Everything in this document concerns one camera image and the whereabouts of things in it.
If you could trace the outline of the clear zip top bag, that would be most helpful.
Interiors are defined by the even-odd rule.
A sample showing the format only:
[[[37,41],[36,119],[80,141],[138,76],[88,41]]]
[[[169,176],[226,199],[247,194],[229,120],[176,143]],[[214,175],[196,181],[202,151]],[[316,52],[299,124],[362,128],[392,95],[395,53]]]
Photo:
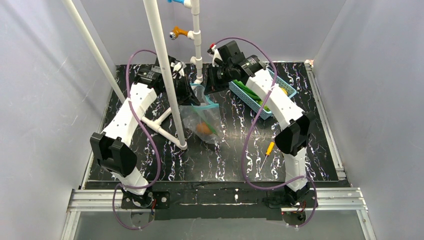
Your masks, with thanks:
[[[200,105],[181,105],[179,111],[182,123],[203,142],[217,144],[224,137],[220,105],[204,94],[204,86],[197,83],[190,86]]]

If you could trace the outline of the green chili pepper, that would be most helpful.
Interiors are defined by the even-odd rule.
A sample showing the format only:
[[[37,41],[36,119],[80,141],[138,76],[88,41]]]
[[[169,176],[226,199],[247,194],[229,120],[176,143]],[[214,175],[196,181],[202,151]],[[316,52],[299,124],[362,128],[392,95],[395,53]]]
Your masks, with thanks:
[[[216,118],[209,112],[209,111],[198,111],[197,114],[201,118],[202,122],[205,122],[208,124],[210,129],[213,132],[213,135],[218,135],[217,131],[217,121]]]

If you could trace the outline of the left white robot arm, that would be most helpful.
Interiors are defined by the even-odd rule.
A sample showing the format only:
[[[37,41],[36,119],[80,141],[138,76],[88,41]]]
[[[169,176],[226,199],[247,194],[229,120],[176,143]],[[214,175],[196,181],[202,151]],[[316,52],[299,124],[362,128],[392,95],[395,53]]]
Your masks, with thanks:
[[[158,61],[151,68],[140,68],[124,101],[113,120],[90,137],[93,157],[97,163],[119,179],[124,190],[142,196],[149,182],[137,169],[137,155],[131,150],[138,121],[157,97],[165,92],[165,83]]]

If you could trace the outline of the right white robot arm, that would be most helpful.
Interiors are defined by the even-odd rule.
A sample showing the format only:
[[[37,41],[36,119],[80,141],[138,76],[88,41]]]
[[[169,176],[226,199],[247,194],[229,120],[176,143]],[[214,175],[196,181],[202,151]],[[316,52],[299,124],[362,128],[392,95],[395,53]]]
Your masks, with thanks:
[[[212,66],[207,68],[205,95],[224,91],[233,80],[241,81],[262,100],[278,121],[281,132],[274,138],[285,162],[285,187],[295,193],[309,190],[305,166],[306,147],[316,122],[313,112],[297,106],[277,84],[277,75],[256,55],[246,57],[235,40],[208,49]]]

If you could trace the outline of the orange fruit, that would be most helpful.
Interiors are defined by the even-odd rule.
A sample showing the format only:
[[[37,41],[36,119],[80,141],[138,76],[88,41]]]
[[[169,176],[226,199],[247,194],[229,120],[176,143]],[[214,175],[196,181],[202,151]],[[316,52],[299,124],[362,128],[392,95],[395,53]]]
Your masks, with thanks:
[[[206,122],[201,122],[196,125],[196,131],[202,135],[212,135],[213,131],[210,129],[209,125]]]

